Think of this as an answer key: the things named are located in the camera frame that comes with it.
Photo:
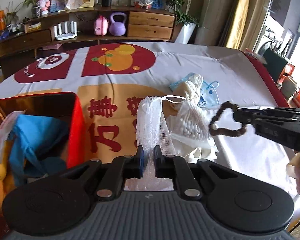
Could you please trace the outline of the person's right hand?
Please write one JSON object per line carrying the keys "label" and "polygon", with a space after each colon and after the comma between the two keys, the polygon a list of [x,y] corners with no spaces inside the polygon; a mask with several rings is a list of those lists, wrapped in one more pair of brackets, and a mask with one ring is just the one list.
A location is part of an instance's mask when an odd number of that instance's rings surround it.
{"label": "person's right hand", "polygon": [[300,152],[297,152],[287,164],[286,172],[289,177],[296,180],[296,190],[300,195]]}

